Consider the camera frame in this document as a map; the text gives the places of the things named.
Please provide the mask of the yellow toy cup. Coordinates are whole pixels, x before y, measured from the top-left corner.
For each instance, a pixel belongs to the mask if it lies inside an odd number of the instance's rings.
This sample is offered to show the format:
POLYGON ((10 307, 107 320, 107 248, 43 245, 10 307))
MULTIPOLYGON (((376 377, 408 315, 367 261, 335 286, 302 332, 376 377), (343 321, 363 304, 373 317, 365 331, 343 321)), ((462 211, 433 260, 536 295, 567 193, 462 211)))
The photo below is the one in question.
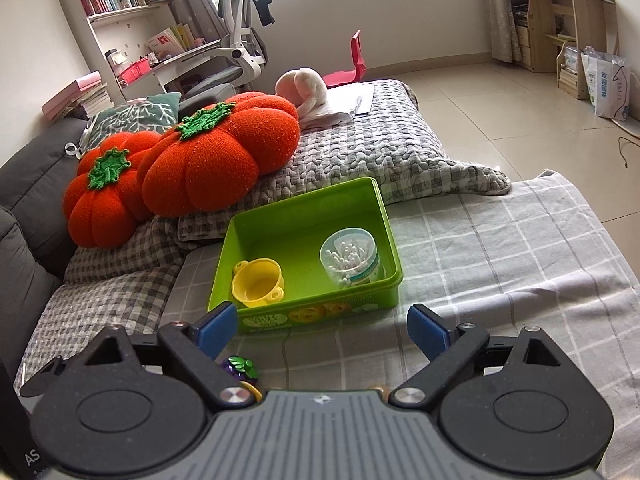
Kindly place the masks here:
POLYGON ((284 299, 284 277, 280 264, 270 258, 240 261, 233 268, 231 293, 247 308, 276 304, 284 299))

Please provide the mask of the clear cotton swab jar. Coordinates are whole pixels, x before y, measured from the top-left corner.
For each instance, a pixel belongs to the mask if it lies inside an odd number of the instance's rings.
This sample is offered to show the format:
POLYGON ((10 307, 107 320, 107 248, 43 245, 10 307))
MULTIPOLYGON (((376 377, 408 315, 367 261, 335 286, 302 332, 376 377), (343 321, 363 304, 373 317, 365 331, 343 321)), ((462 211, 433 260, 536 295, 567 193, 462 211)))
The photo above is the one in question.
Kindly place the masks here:
POLYGON ((346 228, 333 233, 322 244, 319 258, 326 274, 341 288, 384 278, 378 245, 365 229, 346 228))

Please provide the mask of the purple toy grapes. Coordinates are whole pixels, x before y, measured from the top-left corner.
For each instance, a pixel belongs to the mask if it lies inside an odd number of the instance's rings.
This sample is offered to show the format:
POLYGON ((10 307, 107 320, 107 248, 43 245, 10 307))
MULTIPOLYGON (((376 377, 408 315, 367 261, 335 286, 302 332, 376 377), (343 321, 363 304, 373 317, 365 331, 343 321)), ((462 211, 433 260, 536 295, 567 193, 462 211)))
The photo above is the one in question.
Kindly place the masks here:
POLYGON ((250 359, 242 358, 242 356, 229 356, 220 363, 220 366, 240 382, 249 382, 250 384, 258 382, 258 371, 250 359))

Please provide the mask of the orange toy bowl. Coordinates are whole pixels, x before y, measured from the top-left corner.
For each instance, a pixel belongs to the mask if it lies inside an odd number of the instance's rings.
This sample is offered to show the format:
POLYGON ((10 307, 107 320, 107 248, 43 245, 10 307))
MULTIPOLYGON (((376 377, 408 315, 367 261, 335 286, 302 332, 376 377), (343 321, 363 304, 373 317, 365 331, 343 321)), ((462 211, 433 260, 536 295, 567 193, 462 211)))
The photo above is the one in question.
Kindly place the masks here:
POLYGON ((251 384, 250 382, 244 382, 244 380, 242 380, 241 386, 244 389, 248 390, 254 396, 255 400, 258 403, 262 402, 264 396, 253 384, 251 384))

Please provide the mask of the dark grey sofa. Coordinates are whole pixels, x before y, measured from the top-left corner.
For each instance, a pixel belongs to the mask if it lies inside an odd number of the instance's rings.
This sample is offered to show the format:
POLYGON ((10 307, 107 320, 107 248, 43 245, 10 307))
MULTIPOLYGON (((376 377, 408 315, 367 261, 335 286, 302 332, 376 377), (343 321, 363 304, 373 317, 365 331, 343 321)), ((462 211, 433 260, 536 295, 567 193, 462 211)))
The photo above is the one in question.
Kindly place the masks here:
POLYGON ((86 125, 63 118, 1 167, 1 363, 11 379, 76 250, 62 203, 78 159, 65 147, 86 125))

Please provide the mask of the small orange pumpkin pillow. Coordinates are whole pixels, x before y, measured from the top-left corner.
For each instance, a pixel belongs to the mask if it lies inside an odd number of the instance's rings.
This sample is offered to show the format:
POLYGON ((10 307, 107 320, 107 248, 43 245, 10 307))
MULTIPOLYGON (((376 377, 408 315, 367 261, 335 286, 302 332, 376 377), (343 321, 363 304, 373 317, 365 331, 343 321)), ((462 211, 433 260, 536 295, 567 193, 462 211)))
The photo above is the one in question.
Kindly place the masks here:
POLYGON ((153 131, 119 132, 82 156, 63 198, 68 232, 77 246, 119 248, 153 217, 142 200, 138 169, 158 140, 153 131))

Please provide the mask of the green plastic storage box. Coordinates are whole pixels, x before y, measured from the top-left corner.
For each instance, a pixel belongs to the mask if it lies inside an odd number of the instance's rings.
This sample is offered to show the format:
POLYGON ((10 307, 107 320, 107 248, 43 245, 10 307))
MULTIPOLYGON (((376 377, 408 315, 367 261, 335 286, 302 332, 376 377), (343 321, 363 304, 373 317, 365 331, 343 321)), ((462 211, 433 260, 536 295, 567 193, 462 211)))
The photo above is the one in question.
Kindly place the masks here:
POLYGON ((401 263, 378 182, 363 177, 234 216, 221 247, 208 308, 235 304, 240 334, 311 326, 393 309, 401 281, 401 263), (370 283, 341 286, 322 266, 323 243, 347 228, 363 229, 373 237, 378 276, 370 283), (258 258, 279 263, 284 298, 271 306, 249 308, 232 295, 233 271, 258 258))

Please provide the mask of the large orange pumpkin pillow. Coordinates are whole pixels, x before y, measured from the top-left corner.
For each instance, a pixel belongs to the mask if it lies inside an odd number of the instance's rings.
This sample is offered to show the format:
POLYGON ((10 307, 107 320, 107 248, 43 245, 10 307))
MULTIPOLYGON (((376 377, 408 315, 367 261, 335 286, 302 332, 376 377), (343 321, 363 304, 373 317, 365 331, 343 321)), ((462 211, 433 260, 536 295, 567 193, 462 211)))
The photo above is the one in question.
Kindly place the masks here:
POLYGON ((145 206, 162 217, 239 203, 259 178, 283 168, 300 139, 296 107, 282 96, 243 92, 183 118, 142 158, 145 206))

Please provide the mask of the grey quilted blanket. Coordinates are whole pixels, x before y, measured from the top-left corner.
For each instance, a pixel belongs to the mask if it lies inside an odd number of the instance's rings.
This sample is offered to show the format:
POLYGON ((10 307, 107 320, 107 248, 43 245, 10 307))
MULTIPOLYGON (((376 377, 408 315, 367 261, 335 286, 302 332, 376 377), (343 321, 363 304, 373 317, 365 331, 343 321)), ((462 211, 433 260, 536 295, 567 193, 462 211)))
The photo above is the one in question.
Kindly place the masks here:
POLYGON ((446 155, 408 84, 377 80, 367 116, 304 133, 288 164, 260 179, 231 212, 154 218, 121 248, 76 249, 62 284, 41 301, 37 323, 9 374, 13 387, 20 388, 55 356, 84 348, 107 323, 152 333, 186 254, 198 242, 223 237, 232 212, 359 177, 375 179, 387 205, 451 193, 500 196, 511 189, 502 171, 446 155))

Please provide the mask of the white paper shopping bag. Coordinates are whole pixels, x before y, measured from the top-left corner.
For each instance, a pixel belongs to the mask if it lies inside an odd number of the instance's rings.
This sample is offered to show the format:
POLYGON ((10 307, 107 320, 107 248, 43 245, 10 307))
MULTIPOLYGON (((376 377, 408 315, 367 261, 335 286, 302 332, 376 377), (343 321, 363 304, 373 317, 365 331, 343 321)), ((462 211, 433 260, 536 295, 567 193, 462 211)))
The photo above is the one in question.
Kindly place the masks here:
POLYGON ((630 111, 630 69, 626 58, 588 46, 580 54, 594 114, 624 122, 630 111))

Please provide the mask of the white papers on blanket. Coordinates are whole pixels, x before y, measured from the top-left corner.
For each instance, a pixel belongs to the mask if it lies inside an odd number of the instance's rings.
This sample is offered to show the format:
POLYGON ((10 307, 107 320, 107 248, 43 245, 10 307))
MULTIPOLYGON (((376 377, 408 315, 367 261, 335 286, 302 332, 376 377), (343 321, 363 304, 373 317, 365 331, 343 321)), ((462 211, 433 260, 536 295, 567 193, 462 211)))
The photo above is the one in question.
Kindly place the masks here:
POLYGON ((299 121, 300 128, 324 129, 350 124, 356 117, 370 113, 375 86, 373 82, 355 82, 326 92, 326 102, 299 121))

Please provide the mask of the white plush toy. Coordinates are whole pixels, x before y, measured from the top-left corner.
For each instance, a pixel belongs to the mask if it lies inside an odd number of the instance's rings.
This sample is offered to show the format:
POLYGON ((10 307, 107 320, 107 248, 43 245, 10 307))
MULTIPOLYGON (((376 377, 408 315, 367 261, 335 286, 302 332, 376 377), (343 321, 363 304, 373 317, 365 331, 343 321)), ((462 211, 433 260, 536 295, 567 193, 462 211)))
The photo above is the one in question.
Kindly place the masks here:
POLYGON ((298 118, 303 119, 326 104, 328 87, 315 70, 301 67, 283 74, 274 85, 274 91, 290 101, 296 107, 298 118))

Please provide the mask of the white office chair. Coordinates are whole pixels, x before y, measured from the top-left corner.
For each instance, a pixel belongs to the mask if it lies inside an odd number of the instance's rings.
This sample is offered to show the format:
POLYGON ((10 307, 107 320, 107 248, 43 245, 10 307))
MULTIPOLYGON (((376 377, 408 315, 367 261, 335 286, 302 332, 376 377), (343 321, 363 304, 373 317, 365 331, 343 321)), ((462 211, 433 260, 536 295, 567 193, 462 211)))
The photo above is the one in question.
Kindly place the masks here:
POLYGON ((270 12, 272 0, 171 0, 172 10, 188 25, 204 35, 204 44, 181 54, 171 55, 152 69, 162 88, 175 84, 212 62, 222 58, 227 66, 208 75, 186 92, 188 99, 228 84, 243 89, 257 79, 268 63, 267 49, 252 26, 256 12, 260 24, 274 23, 270 12))

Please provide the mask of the white bookshelf with books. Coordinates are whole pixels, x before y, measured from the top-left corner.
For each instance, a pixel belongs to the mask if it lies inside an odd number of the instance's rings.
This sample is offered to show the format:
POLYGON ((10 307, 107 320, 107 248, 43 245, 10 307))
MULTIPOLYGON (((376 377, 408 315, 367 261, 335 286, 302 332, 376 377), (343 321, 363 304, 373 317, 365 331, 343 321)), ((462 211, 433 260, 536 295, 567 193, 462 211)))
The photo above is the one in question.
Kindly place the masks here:
POLYGON ((135 81, 120 72, 148 56, 148 41, 177 25, 169 0, 58 0, 90 70, 101 74, 112 101, 181 88, 179 79, 210 60, 193 51, 153 66, 135 81))

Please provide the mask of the wooden desk shelf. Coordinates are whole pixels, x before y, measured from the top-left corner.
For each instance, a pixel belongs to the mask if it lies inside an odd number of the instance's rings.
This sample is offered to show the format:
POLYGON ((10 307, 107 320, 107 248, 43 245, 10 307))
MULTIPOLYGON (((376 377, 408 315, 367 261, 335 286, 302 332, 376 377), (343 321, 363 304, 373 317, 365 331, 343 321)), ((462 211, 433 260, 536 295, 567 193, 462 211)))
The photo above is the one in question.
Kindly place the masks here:
POLYGON ((555 73, 556 86, 578 100, 588 98, 582 62, 565 66, 565 50, 586 47, 616 54, 615 0, 511 0, 523 59, 534 73, 555 73))

